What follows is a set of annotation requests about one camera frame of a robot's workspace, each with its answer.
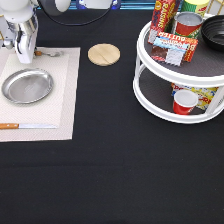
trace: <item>cable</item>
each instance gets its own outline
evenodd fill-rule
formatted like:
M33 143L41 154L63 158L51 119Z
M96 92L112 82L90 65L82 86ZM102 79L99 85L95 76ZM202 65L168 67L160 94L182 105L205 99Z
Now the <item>cable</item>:
M85 26L85 25L88 25L88 24L90 24L90 23L93 23L93 22L95 22L95 21L97 21L97 20L103 18L103 17L104 17L104 16L111 10L111 8L112 8L112 6L113 6L113 0L112 0L110 7L107 9L107 11L106 11L102 16L100 16L100 17L98 17L98 18L96 18L96 19L93 19L93 20L91 20L91 21L89 21L89 22L81 23L81 24L66 24L66 23L62 23L62 22L59 22L59 21L53 19L53 18L52 18L52 17L45 11L45 9L44 9L43 5L41 4L40 0L37 0L37 2L38 2L38 4L39 4L40 8L42 8L42 10L44 11L45 15L46 15L49 19L51 19L51 20L54 21L55 23L57 23L57 24L59 24L59 25L63 25L63 26Z
M19 49L19 43L20 43L20 41L21 41L21 37L22 37L22 35L23 35L23 32L21 31L21 28L20 28L20 26L19 26L19 31L18 31L18 35L17 35L17 38L16 38L16 42L17 42L17 50L18 50L18 52L19 52L20 54L22 54L22 53L21 53L21 51L20 51L20 49Z

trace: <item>two-tier turntable organizer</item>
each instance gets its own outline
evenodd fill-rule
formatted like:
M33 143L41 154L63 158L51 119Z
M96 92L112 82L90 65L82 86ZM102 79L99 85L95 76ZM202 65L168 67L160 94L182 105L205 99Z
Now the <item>two-tier turntable organizer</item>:
M158 63L150 57L147 42L151 22L142 29L137 41L134 93L141 105L154 115L177 123L200 123L216 117L224 109L224 53L210 49L199 36L192 61L181 67ZM191 87L219 87L206 111L194 108L191 115L173 112L171 82Z

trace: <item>knife handle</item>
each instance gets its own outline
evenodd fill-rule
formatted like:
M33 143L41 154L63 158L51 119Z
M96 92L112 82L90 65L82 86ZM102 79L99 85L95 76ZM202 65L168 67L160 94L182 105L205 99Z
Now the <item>knife handle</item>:
M12 124L12 123L0 124L0 129L18 129L18 128L19 124Z

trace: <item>black bowl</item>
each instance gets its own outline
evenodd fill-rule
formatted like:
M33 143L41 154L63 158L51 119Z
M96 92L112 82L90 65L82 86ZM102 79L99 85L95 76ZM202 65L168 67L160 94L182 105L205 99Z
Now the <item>black bowl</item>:
M206 19L201 27L201 35L209 47L224 52L224 15Z

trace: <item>knife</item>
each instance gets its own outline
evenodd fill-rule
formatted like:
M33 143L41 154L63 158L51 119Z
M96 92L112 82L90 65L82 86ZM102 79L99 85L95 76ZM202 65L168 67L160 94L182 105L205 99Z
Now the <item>knife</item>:
M16 123L0 124L0 129L20 129L20 128L45 129L45 128L57 128L57 126L51 124L16 124Z

